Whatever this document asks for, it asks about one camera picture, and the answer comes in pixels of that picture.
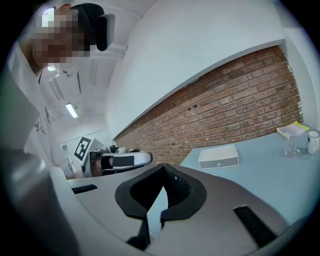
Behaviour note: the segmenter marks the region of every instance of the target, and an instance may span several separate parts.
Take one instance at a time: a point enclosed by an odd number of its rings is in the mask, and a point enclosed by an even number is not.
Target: light blue table
[[[320,153],[309,154],[307,140],[307,132],[290,140],[301,151],[297,157],[284,154],[288,140],[276,132],[236,142],[239,166],[219,169],[201,169],[198,158],[202,149],[221,146],[194,148],[181,166],[238,183],[274,207],[291,225],[312,212],[320,195]]]

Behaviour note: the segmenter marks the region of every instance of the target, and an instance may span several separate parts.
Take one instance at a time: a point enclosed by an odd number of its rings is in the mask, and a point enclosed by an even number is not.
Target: book
[[[304,132],[308,131],[310,128],[305,126],[297,121],[292,124],[289,124],[285,127],[278,127],[276,131],[283,136],[285,139],[290,140],[293,137],[296,137]]]

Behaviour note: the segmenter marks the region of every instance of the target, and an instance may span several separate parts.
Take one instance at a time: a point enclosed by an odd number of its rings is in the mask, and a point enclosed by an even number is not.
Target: fluorescent light
[[[51,71],[55,71],[57,68],[55,65],[53,66],[48,66],[48,71],[51,72]]]
[[[69,103],[69,104],[66,104],[65,107],[66,107],[66,109],[70,112],[70,114],[71,114],[71,116],[72,116],[73,118],[77,118],[77,117],[78,117],[76,111],[74,110],[74,107],[73,107],[70,103]]]

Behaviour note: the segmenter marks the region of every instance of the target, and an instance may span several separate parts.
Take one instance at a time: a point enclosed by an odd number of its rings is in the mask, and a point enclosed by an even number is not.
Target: black rubber seal
[[[165,221],[190,218],[207,198],[206,188],[199,180],[165,163],[120,184],[115,200],[127,216],[144,221],[162,187],[168,197],[168,209],[161,213],[162,226]]]
[[[126,241],[129,245],[138,248],[140,250],[144,250],[150,244],[150,236],[149,236],[149,227],[148,222],[144,220],[141,224],[139,233],[137,236],[132,236],[128,241]]]

